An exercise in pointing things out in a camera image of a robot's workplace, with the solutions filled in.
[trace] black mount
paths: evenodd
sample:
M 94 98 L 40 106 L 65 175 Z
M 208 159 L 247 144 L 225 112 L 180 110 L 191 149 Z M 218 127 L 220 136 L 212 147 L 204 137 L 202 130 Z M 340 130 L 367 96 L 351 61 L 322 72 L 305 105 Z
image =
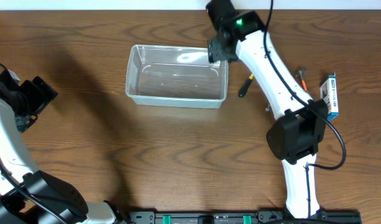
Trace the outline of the black mount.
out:
M 309 106 L 327 118 L 328 108 L 324 100 L 309 101 Z M 298 159 L 318 152 L 318 143 L 323 140 L 326 124 L 309 109 L 302 108 L 279 118 L 266 134 L 270 150 L 280 160 L 296 164 Z
M 22 189 L 54 212 L 60 214 L 68 223 L 78 223 L 86 220 L 88 206 L 81 194 L 71 184 L 68 184 L 41 170 L 34 174 L 23 176 Z M 22 213 L 25 207 L 25 197 L 13 189 L 0 196 L 0 224 L 3 223 L 60 223 L 51 214 L 38 206 L 33 206 Z
M 217 31 L 216 37 L 208 41 L 208 60 L 211 63 L 238 60 L 237 42 L 245 40 L 248 34 L 265 29 L 254 11 L 239 14 L 230 0 L 212 0 L 206 9 Z
M 24 132 L 37 120 L 38 114 L 58 95 L 42 78 L 25 80 L 20 86 L 19 78 L 4 68 L 0 74 L 0 99 L 4 100 L 15 113 L 17 130 Z

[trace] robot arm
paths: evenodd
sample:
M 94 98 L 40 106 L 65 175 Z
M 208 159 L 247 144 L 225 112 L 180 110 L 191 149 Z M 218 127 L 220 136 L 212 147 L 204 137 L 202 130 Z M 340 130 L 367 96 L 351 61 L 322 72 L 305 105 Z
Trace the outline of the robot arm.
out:
M 40 77 L 26 80 L 21 86 L 15 73 L 5 66 L 0 74 L 0 168 L 22 190 L 33 195 L 68 223 L 119 223 L 123 217 L 108 202 L 85 202 L 72 185 L 39 170 L 31 158 L 20 132 L 57 93 Z M 0 170 L 0 223 L 56 223 L 57 219 L 38 206 L 25 213 L 26 198 L 2 175 Z
M 272 107 L 275 119 L 285 116 L 286 110 L 297 111 L 303 108 L 298 101 L 292 99 L 291 94 L 275 74 L 270 62 L 265 56 L 263 45 L 264 32 L 258 30 L 246 36 L 243 41 L 238 41 L 236 55 L 254 74 L 255 80 L 261 87 L 263 93 Z M 305 102 L 311 99 L 309 93 L 305 92 L 291 76 L 290 72 L 276 53 L 270 36 L 267 36 L 267 47 L 270 56 L 279 69 L 285 81 L 292 86 L 293 91 Z M 305 178 L 305 165 L 314 163 L 315 155 L 308 155 L 299 159 L 295 165 L 282 160 L 285 180 L 287 185 L 286 206 L 295 218 L 308 218 L 308 191 Z M 314 187 L 314 167 L 310 170 L 310 194 L 311 215 L 319 210 Z
M 230 0 L 212 0 L 207 5 L 207 11 L 218 32 L 217 37 L 209 41 L 209 60 L 241 60 L 254 74 L 277 120 L 267 133 L 267 141 L 272 152 L 283 163 L 287 209 L 295 218 L 308 218 L 305 166 L 316 160 L 317 144 L 323 139 L 325 125 L 293 99 L 273 70 L 265 53 L 265 26 L 255 12 L 238 15 Z M 326 116 L 326 105 L 322 101 L 313 102 L 309 93 L 297 84 L 276 53 L 269 34 L 267 48 L 278 71 L 296 95 Z M 313 168 L 309 175 L 311 215 L 314 215 L 319 210 L 319 204 Z

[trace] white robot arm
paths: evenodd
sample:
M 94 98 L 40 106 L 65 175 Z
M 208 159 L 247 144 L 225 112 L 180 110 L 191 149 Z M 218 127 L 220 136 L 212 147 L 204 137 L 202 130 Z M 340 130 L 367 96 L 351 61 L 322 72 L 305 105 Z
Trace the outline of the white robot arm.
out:
M 285 81 L 293 88 L 293 91 L 304 101 L 311 100 L 309 93 L 304 91 L 294 80 L 284 65 L 276 50 L 273 47 L 270 35 L 267 34 L 267 47 L 270 57 L 279 69 Z M 236 55 L 254 74 L 255 80 L 261 87 L 272 107 L 275 119 L 285 115 L 286 110 L 297 111 L 303 108 L 298 101 L 294 100 L 291 94 L 284 87 L 284 84 L 275 74 L 270 62 L 265 56 L 263 45 L 264 32 L 258 30 L 246 36 L 243 41 L 238 41 Z M 295 218 L 308 218 L 308 191 L 305 178 L 305 165 L 312 164 L 316 160 L 315 155 L 308 155 L 291 165 L 286 160 L 282 160 L 285 180 L 287 185 L 286 206 Z M 314 167 L 310 167 L 310 195 L 311 195 L 311 215 L 319 210 L 314 187 Z
M 0 223 L 57 221 L 39 207 L 20 214 L 25 198 L 6 179 L 2 170 L 8 172 L 10 179 L 23 190 L 36 195 L 36 198 L 44 196 L 43 203 L 48 203 L 56 211 L 63 211 L 57 213 L 70 223 L 76 222 L 75 220 L 84 220 L 80 222 L 84 224 L 119 223 L 121 220 L 114 212 L 116 209 L 108 202 L 86 202 L 86 205 L 76 207 L 76 201 L 81 205 L 83 198 L 75 188 L 39 170 L 23 143 L 20 131 L 25 131 L 36 121 L 37 115 L 57 93 L 40 77 L 33 81 L 26 80 L 19 86 L 16 74 L 4 65 L 0 66 L 4 68 L 0 75 Z M 48 201 L 45 196 L 63 203 Z

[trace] wooden table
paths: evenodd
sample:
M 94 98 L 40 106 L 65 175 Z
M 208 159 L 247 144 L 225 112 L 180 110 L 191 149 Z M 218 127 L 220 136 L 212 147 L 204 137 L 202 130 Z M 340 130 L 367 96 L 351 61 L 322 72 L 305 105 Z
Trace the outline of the wooden table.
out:
M 381 223 L 381 11 L 275 11 L 271 34 L 290 71 L 309 69 L 315 99 L 337 73 L 333 124 L 348 156 L 335 172 L 316 171 L 320 205 Z M 283 167 L 265 140 L 273 118 L 257 85 L 237 97 L 243 64 L 230 66 L 218 110 L 137 106 L 125 94 L 134 44 L 205 47 L 213 36 L 204 11 L 1 11 L 0 62 L 59 92 L 22 135 L 40 168 L 86 200 L 124 208 L 282 208 Z M 340 151 L 327 131 L 318 162 L 334 165 Z

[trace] clear plastic container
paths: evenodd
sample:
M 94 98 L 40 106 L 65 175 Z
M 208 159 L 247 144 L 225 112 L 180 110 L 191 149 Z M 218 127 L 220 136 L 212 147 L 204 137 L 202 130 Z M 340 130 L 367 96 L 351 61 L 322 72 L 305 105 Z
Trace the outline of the clear plastic container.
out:
M 126 93 L 138 105 L 219 108 L 227 95 L 227 62 L 208 62 L 208 50 L 135 45 Z

